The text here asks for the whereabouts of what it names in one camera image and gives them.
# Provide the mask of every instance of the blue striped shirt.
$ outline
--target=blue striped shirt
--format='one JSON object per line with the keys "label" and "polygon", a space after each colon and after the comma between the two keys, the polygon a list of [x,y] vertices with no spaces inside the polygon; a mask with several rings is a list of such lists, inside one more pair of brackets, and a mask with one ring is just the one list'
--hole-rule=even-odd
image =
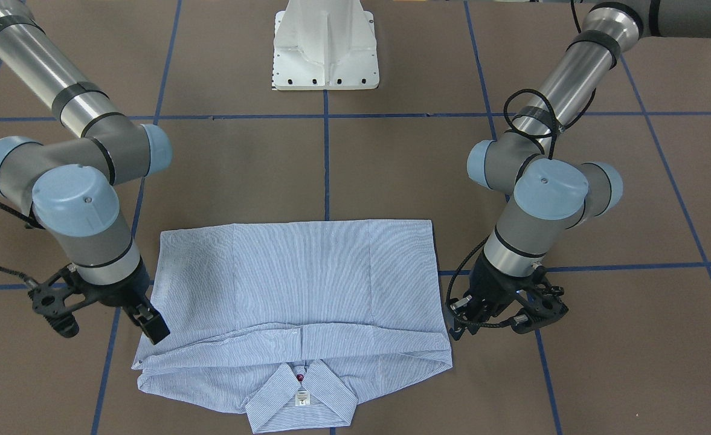
{"label": "blue striped shirt", "polygon": [[234,224],[160,242],[151,301],[171,334],[140,339],[146,393],[246,413],[255,433],[341,427],[358,403],[452,367],[430,221]]}

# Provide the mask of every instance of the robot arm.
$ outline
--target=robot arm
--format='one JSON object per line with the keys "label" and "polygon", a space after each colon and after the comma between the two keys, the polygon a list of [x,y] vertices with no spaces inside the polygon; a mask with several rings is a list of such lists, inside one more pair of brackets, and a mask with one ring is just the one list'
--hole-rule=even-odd
{"label": "robot arm", "polygon": [[[645,36],[711,37],[711,2],[622,0],[594,6],[559,65],[538,91],[529,90],[535,96],[510,121],[512,129],[471,150],[469,177],[512,199],[483,242],[468,291],[460,300],[447,292],[454,315],[449,332],[456,340],[480,327],[510,326],[524,334],[568,312],[560,298],[564,290],[549,283],[541,260],[563,230],[615,206],[623,182],[605,163],[553,159],[552,146],[621,53]],[[515,316],[487,323],[515,300],[522,306]]]}
{"label": "robot arm", "polygon": [[[170,141],[157,126],[129,121],[18,0],[0,0],[0,60],[79,136],[49,146],[21,136],[0,140],[0,195],[51,232],[71,260],[45,283],[26,281],[34,310],[73,337],[76,309],[121,306],[156,344],[170,332],[146,298],[149,275],[112,186],[167,168]],[[66,305],[71,294],[85,299]]]}

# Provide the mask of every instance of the shirt label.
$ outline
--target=shirt label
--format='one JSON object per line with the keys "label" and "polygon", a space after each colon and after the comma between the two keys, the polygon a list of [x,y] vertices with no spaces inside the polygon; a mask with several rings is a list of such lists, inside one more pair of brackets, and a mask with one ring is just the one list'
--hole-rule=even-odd
{"label": "shirt label", "polygon": [[309,391],[300,389],[297,391],[297,407],[306,407],[309,405]]}

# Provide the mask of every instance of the black tape band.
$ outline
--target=black tape band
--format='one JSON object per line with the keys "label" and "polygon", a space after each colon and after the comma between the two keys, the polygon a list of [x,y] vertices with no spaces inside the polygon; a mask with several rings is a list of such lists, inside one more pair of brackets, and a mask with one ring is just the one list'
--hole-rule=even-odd
{"label": "black tape band", "polygon": [[118,257],[115,259],[112,259],[110,262],[105,262],[104,264],[98,264],[98,265],[83,265],[79,263],[75,263],[78,267],[84,267],[87,269],[98,269],[98,267],[106,267],[107,265],[112,265],[117,261],[120,261],[121,259],[126,256],[127,253],[129,253],[129,250],[132,248],[132,240],[129,241],[129,246],[127,246],[126,250],[123,251],[123,253],[119,254]]}
{"label": "black tape band", "polygon": [[[41,146],[43,146],[43,143],[38,143],[37,141],[24,141],[23,143],[21,143],[21,144],[15,146],[14,148],[10,149],[10,151],[7,152],[7,154],[4,156],[4,159],[1,160],[1,164],[0,164],[0,174],[1,174],[1,168],[4,167],[4,162],[7,160],[7,157],[10,156],[10,154],[12,153],[12,151],[15,151],[15,149],[17,149],[17,148],[19,148],[19,147],[21,147],[21,146],[23,146],[23,145],[27,145],[27,144],[29,144],[29,143],[33,143],[33,144],[36,144],[36,145],[41,145]],[[4,195],[4,192],[1,191],[1,187],[0,187],[0,195],[3,196],[4,198],[7,197],[6,195]]]}
{"label": "black tape band", "polygon": [[92,141],[92,143],[95,144],[95,146],[98,147],[100,152],[102,153],[103,157],[106,158],[106,165],[109,168],[109,184],[113,185],[114,182],[116,181],[116,168],[113,165],[113,159],[111,158],[111,154],[109,154],[109,151],[106,149],[106,146],[104,146],[101,141],[97,140],[97,138],[88,138],[89,140]]}
{"label": "black tape band", "polygon": [[629,7],[628,5],[624,5],[624,3],[618,3],[618,2],[602,2],[598,3],[592,8],[592,11],[594,9],[599,9],[599,8],[613,8],[613,9],[618,9],[622,11],[623,13],[627,14],[629,18],[634,20],[634,24],[637,24],[637,30],[640,33],[640,38],[643,37],[643,30],[645,29],[643,27],[643,19],[640,17],[640,14],[637,13],[633,8]]}
{"label": "black tape band", "polygon": [[521,163],[521,166],[519,166],[519,172],[516,173],[516,181],[519,181],[521,176],[524,175],[524,171],[527,170],[527,166],[529,166],[530,162],[532,162],[532,160],[535,160],[535,157],[537,156],[542,156],[542,154],[533,154],[532,156],[527,157],[527,159],[525,159],[524,162]]}
{"label": "black tape band", "polygon": [[65,105],[67,105],[72,99],[80,96],[81,94],[86,94],[87,92],[97,92],[99,94],[106,95],[105,92],[98,88],[98,85],[95,85],[95,83],[92,82],[78,82],[76,85],[68,86],[57,93],[57,97],[54,97],[54,101],[52,101],[52,115],[54,115],[54,118],[62,124],[60,116],[62,116]]}
{"label": "black tape band", "polygon": [[87,132],[88,132],[90,129],[92,129],[92,126],[95,126],[95,124],[97,124],[98,121],[100,121],[102,118],[107,118],[107,117],[113,116],[113,115],[121,115],[121,116],[124,116],[123,113],[119,113],[118,111],[109,111],[108,113],[104,113],[104,114],[102,114],[101,116],[98,116],[97,118],[92,119],[92,121],[90,121],[90,122],[84,127],[84,129],[82,130],[82,134],[81,134],[79,137],[82,137],[82,138],[83,138],[83,137],[87,136]]}
{"label": "black tape band", "polygon": [[613,57],[613,65],[610,65],[610,69],[614,69],[618,64],[618,59],[621,58],[621,46],[618,44],[618,41],[616,41],[614,37],[607,33],[600,32],[599,30],[584,30],[584,32],[579,33],[578,36],[573,38],[570,45],[567,46],[568,50],[574,44],[578,44],[578,42],[594,42],[595,44],[605,47],[610,52],[610,56]]}
{"label": "black tape band", "polygon": [[35,22],[33,22],[32,19],[29,19],[26,16],[2,16],[0,18],[0,33],[5,28],[16,24],[32,25],[32,27],[38,28],[38,30],[43,32],[43,28],[38,27],[38,24],[36,24]]}
{"label": "black tape band", "polygon": [[589,165],[595,165],[596,167],[598,167],[599,170],[601,170],[602,173],[605,174],[605,178],[607,179],[607,184],[610,186],[610,196],[607,198],[607,205],[605,206],[605,208],[604,208],[601,212],[599,212],[599,214],[603,214],[604,212],[607,211],[607,208],[610,207],[610,201],[613,200],[613,182],[610,181],[610,176],[607,175],[607,172],[605,172],[604,169],[602,169],[602,166],[597,165],[596,163],[591,163],[591,162],[589,162],[588,164],[589,164]]}
{"label": "black tape band", "polygon": [[651,28],[651,36],[661,36],[658,28],[658,11],[661,8],[661,0],[651,0],[651,10],[648,11],[648,27]]}
{"label": "black tape band", "polygon": [[511,251],[512,253],[519,254],[519,256],[526,257],[528,259],[539,259],[543,256],[545,256],[547,253],[542,253],[542,254],[529,254],[525,253],[524,251],[520,251],[517,248],[514,248],[506,240],[503,240],[503,237],[499,234],[498,232],[498,227],[495,227],[495,237],[498,238],[498,240],[501,242],[503,246],[507,248],[507,250]]}
{"label": "black tape band", "polygon": [[[520,110],[519,113],[517,113],[516,116],[513,117],[513,119],[521,118],[522,116],[528,116],[530,118],[537,119],[549,130],[552,128],[552,125],[554,123],[554,120],[552,119],[551,113],[549,113],[549,111],[542,108],[537,108],[535,106],[523,107],[522,110]],[[557,127],[559,127],[560,133],[565,132],[565,126],[562,125],[562,122],[559,122],[559,120],[557,120],[556,124]]]}

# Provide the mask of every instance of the silver arm segment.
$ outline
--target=silver arm segment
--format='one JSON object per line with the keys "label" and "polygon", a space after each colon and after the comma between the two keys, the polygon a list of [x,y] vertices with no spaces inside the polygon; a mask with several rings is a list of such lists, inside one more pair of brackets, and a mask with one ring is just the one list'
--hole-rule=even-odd
{"label": "silver arm segment", "polygon": [[[77,135],[49,146],[21,136],[2,138],[1,195],[60,243],[73,263],[58,272],[69,288],[91,302],[122,306],[156,343],[169,331],[146,299],[149,276],[112,186],[167,168],[167,135],[123,115],[18,0],[0,0],[0,60]],[[48,319],[81,307],[66,308],[67,295],[60,297],[51,286],[33,292],[34,309]]]}

